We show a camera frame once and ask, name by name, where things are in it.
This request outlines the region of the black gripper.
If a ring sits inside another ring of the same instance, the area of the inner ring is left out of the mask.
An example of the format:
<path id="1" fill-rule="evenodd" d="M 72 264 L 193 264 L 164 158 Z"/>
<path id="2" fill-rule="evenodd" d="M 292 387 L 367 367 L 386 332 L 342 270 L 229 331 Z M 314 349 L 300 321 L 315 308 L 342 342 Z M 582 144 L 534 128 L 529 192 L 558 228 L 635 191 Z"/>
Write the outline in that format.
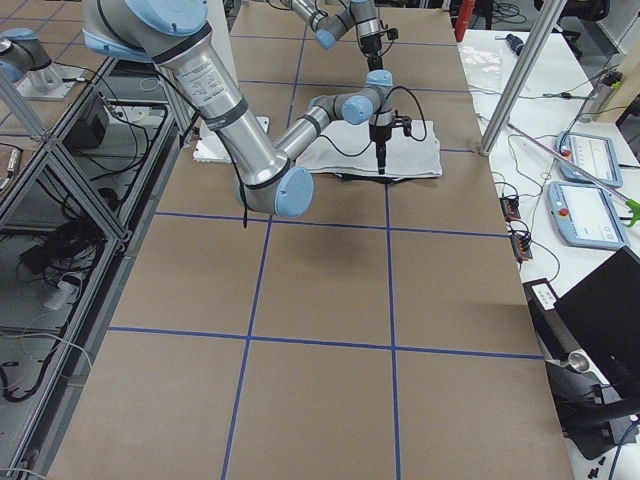
<path id="1" fill-rule="evenodd" d="M 381 57 L 382 41 L 380 34 L 361 36 L 360 50 L 367 58 L 367 65 L 370 72 L 384 68 Z"/>
<path id="2" fill-rule="evenodd" d="M 378 112 L 369 120 L 369 138 L 376 145 L 377 170 L 379 175 L 386 172 L 386 142 L 393 130 L 393 113 Z"/>

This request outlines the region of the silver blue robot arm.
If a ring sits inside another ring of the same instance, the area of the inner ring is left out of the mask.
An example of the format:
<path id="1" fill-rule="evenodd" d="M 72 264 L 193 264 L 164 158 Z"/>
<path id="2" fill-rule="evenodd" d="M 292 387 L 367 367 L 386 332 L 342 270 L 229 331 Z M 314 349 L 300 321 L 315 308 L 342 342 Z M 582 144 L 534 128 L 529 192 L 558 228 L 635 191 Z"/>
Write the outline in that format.
<path id="1" fill-rule="evenodd" d="M 193 109 L 226 148 L 245 210 L 297 217 L 312 201 L 314 182 L 295 161 L 332 122 L 368 123 L 378 171 L 385 171 L 386 144 L 396 118 L 382 40 L 395 40 L 398 32 L 382 23 L 372 1 L 351 1 L 334 16 L 312 1 L 284 5 L 306 21 L 325 49 L 354 29 L 369 72 L 366 85 L 356 93 L 314 98 L 308 112 L 278 141 L 263 130 L 214 50 L 207 2 L 86 1 L 83 33 L 86 46 L 97 53 L 151 63 L 174 75 Z"/>
<path id="2" fill-rule="evenodd" d="M 323 10 L 317 1 L 267 1 L 267 4 L 277 10 L 295 13 L 311 29 L 317 43 L 325 50 L 332 49 L 345 34 L 354 29 L 368 69 L 383 69 L 382 37 L 386 28 L 374 1 L 346 1 L 335 14 Z"/>

